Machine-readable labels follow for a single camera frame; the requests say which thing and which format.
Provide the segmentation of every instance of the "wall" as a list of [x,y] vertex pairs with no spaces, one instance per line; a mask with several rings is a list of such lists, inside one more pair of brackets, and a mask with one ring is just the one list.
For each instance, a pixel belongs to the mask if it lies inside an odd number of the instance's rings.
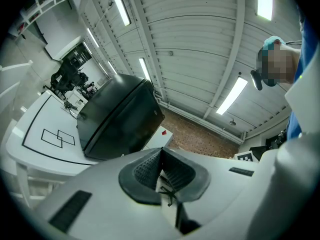
[[258,134],[252,138],[246,139],[245,142],[240,145],[239,153],[249,151],[251,147],[260,147],[266,144],[266,139],[269,139],[273,136],[280,134],[282,130],[287,127],[288,118],[282,121],[281,123],[277,124],[276,126],[266,130],[265,132]]
[[166,108],[161,110],[165,115],[161,125],[173,133],[169,147],[227,159],[238,153],[239,145]]
[[97,87],[100,86],[97,84],[101,78],[106,78],[105,74],[102,72],[100,67],[95,63],[94,59],[89,59],[85,64],[81,66],[81,72],[85,73],[89,81],[88,83],[94,82]]
[[36,20],[48,43],[45,49],[54,60],[61,60],[82,40],[86,30],[78,19],[74,3],[70,1],[69,4],[68,1],[64,1]]

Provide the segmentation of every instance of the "white corrugated ceiling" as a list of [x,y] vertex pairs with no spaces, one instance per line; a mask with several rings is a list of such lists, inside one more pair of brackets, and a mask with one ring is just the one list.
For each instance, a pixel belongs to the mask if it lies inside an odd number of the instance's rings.
[[[266,38],[301,39],[298,12],[292,0],[273,0],[271,21],[256,15],[257,0],[245,0],[243,4],[238,0],[123,0],[131,19],[128,26],[115,3],[109,6],[109,1],[83,0],[81,12],[100,47],[88,34],[85,40],[108,74],[114,74],[108,65],[111,61],[118,73],[144,77],[139,64],[139,58],[144,57],[155,90],[164,101],[236,137],[262,129],[288,106],[285,88],[276,85],[257,91],[250,71],[255,69],[257,52]],[[135,14],[137,7],[142,7],[142,15]],[[243,30],[236,33],[237,11],[241,7]],[[240,45],[223,85],[235,35],[240,37]],[[149,53],[152,50],[156,58]],[[248,80],[248,85],[224,115],[217,114],[239,74]],[[214,97],[216,102],[208,110]],[[229,125],[231,120],[236,126]]]

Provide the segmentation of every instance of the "ceiling light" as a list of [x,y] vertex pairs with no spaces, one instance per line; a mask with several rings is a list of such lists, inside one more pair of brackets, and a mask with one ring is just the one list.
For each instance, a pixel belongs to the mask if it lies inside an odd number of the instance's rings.
[[112,70],[114,71],[115,74],[117,74],[116,70],[114,69],[114,67],[111,65],[110,61],[108,61],[110,67],[112,68]]
[[115,1],[115,4],[116,4],[116,7],[118,7],[118,10],[119,10],[119,13],[121,15],[121,18],[123,20],[123,23],[125,26],[128,26],[131,24],[131,20],[129,18],[129,15],[128,15],[128,12],[127,12],[127,9],[125,7],[125,3],[123,0],[114,0]]
[[84,44],[85,48],[88,50],[88,52],[89,52],[90,54],[92,54],[92,52],[90,51],[90,49],[89,49],[89,47],[87,46],[87,44],[86,44],[85,41],[83,41],[83,44]]
[[27,109],[26,109],[24,106],[20,107],[20,110],[21,110],[23,113],[27,112]]
[[147,65],[146,65],[145,58],[139,58],[139,62],[140,62],[141,68],[143,70],[143,73],[145,75],[145,78],[148,79],[151,82],[150,75],[149,75],[148,70],[147,70]]
[[102,68],[102,70],[104,71],[104,73],[106,73],[108,75],[108,73],[105,71],[105,69],[101,66],[101,64],[99,63],[99,66]]
[[230,106],[235,102],[235,100],[238,98],[240,93],[246,87],[247,83],[248,83],[247,80],[244,80],[243,78],[238,77],[229,95],[226,97],[226,99],[224,100],[222,105],[219,107],[219,109],[216,111],[216,113],[223,115],[228,110],[228,108],[230,108]]
[[94,43],[95,43],[96,47],[99,47],[99,45],[98,45],[98,43],[97,43],[96,39],[94,38],[94,36],[92,35],[92,33],[91,33],[90,29],[89,29],[89,28],[87,28],[86,30],[88,30],[88,32],[89,32],[90,36],[92,37],[92,39],[93,39],[93,41],[94,41]]
[[257,14],[271,21],[273,0],[258,0]]

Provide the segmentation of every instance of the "person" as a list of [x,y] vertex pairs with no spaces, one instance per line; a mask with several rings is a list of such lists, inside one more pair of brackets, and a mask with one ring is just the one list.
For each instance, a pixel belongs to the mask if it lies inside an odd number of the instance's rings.
[[[257,55],[257,71],[268,86],[277,83],[294,84],[311,61],[319,39],[307,18],[300,17],[301,49],[293,48],[278,36],[271,36],[264,41]],[[292,112],[286,128],[286,138],[296,138],[301,133],[298,120]]]

